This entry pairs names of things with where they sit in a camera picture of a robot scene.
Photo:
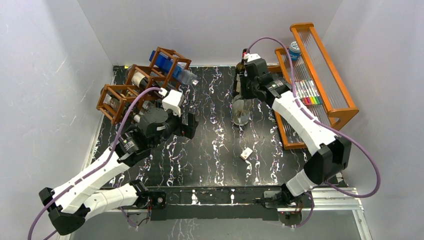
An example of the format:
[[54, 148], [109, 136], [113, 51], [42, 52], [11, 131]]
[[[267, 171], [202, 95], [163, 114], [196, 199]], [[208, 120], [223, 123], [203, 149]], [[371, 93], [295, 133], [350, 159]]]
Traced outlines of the clear glass corked bottle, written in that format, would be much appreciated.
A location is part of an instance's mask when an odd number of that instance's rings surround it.
[[237, 126], [244, 126], [249, 122], [253, 110], [253, 100], [245, 99], [241, 94], [236, 95], [231, 102], [231, 120]]

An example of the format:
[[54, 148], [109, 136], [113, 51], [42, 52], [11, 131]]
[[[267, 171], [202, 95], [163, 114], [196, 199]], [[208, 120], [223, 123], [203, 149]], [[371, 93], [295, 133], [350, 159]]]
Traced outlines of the dark green wine bottle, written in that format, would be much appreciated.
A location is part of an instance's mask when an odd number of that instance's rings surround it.
[[241, 92], [240, 74], [243, 74], [245, 72], [244, 57], [247, 51], [248, 51], [247, 48], [243, 49], [241, 61], [235, 66], [235, 77], [234, 77], [234, 84], [233, 84], [233, 93], [235, 96]]

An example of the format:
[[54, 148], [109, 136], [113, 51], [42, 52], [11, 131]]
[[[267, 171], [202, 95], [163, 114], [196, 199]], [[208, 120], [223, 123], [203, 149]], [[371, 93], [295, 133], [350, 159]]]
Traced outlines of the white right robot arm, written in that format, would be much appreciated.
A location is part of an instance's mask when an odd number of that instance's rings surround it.
[[311, 157], [303, 169], [282, 184], [278, 193], [264, 196], [261, 204], [295, 207], [302, 195], [346, 169], [352, 143], [332, 128], [321, 126], [318, 118], [294, 96], [294, 87], [285, 79], [273, 79], [266, 61], [258, 54], [245, 54], [239, 73], [241, 96], [265, 102], [282, 116], [305, 143]]

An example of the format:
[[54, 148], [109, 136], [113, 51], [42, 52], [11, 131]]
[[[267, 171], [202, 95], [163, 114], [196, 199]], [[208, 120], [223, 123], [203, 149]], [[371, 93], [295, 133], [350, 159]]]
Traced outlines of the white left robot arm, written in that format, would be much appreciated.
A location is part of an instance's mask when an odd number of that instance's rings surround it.
[[118, 142], [107, 148], [89, 167], [69, 182], [39, 192], [56, 232], [65, 236], [75, 232], [88, 219], [112, 209], [135, 206], [139, 209], [164, 209], [166, 193], [148, 190], [141, 180], [101, 191], [112, 177], [125, 172], [151, 155], [153, 148], [171, 136], [192, 139], [198, 121], [188, 113], [187, 123], [171, 109], [153, 107], [135, 116], [135, 123], [117, 134]]

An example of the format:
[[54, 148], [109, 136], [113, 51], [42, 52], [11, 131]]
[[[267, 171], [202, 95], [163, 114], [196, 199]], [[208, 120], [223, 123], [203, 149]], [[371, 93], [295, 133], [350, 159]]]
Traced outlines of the brown wooden wine rack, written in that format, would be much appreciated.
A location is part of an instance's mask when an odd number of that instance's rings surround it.
[[[100, 99], [107, 93], [112, 93], [117, 98], [120, 97], [119, 94], [122, 94], [124, 98], [135, 96], [132, 102], [135, 105], [132, 110], [143, 111], [143, 104], [160, 99], [149, 96], [148, 93], [151, 91], [159, 92], [161, 88], [178, 91], [180, 85], [196, 85], [198, 83], [197, 77], [189, 70], [191, 62], [191, 59], [173, 49], [157, 47], [151, 52], [148, 65], [133, 64], [127, 69], [129, 72], [123, 84], [104, 85], [100, 91], [96, 109]], [[148, 77], [147, 88], [143, 91], [130, 82], [135, 71]]]

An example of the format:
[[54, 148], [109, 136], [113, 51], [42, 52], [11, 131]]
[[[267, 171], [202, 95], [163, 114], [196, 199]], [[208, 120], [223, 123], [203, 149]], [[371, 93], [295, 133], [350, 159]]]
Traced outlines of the gold-capped red wine bottle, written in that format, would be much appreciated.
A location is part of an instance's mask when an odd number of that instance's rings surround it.
[[[135, 71], [133, 76], [130, 78], [130, 83], [134, 86], [137, 86], [141, 91], [144, 91], [147, 88], [148, 82], [149, 78], [139, 71]], [[170, 93], [170, 90], [165, 88], [162, 92], [150, 91], [148, 95], [157, 99], [163, 99]]]

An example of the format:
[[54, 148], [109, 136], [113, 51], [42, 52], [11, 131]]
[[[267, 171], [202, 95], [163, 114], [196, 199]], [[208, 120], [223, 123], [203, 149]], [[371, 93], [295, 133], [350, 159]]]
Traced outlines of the silver-capped dark wine bottle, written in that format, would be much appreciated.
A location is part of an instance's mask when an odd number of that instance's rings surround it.
[[112, 125], [117, 125], [122, 122], [124, 115], [129, 110], [135, 96], [129, 95], [124, 97], [120, 94], [116, 97], [112, 93], [107, 93], [99, 100], [97, 109], [102, 112], [105, 117], [110, 120]]

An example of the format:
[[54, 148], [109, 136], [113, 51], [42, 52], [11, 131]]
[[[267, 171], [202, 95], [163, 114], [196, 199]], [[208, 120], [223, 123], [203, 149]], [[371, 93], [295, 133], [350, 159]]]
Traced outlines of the blue lidded small jar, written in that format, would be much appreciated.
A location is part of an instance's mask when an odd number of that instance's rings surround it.
[[297, 61], [301, 56], [301, 50], [296, 41], [290, 43], [288, 47], [288, 52], [292, 61]]

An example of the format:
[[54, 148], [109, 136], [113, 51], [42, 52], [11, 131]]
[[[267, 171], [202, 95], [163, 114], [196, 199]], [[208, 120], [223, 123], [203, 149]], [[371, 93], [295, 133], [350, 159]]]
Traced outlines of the row of coloured markers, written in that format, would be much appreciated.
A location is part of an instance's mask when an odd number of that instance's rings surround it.
[[324, 103], [311, 78], [296, 80], [295, 87], [296, 94], [304, 105], [312, 106], [322, 105]]

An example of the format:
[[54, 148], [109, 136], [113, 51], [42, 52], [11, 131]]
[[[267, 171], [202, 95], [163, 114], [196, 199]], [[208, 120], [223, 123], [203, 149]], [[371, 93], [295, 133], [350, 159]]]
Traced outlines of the orange wooden display shelf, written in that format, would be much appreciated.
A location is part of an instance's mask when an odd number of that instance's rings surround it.
[[294, 23], [290, 27], [295, 41], [300, 45], [301, 56], [290, 66], [287, 53], [276, 48], [278, 64], [269, 66], [274, 79], [312, 79], [323, 104], [306, 106], [318, 120], [335, 130], [341, 130], [358, 112], [341, 76], [339, 75], [314, 24]]

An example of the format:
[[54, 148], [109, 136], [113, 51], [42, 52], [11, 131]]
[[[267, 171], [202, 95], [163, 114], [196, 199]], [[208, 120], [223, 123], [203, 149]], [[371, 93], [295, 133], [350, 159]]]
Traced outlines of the small white box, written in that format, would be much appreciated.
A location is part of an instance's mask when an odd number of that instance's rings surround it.
[[249, 156], [253, 153], [253, 150], [249, 147], [246, 147], [240, 154], [240, 157], [246, 161], [248, 160]]

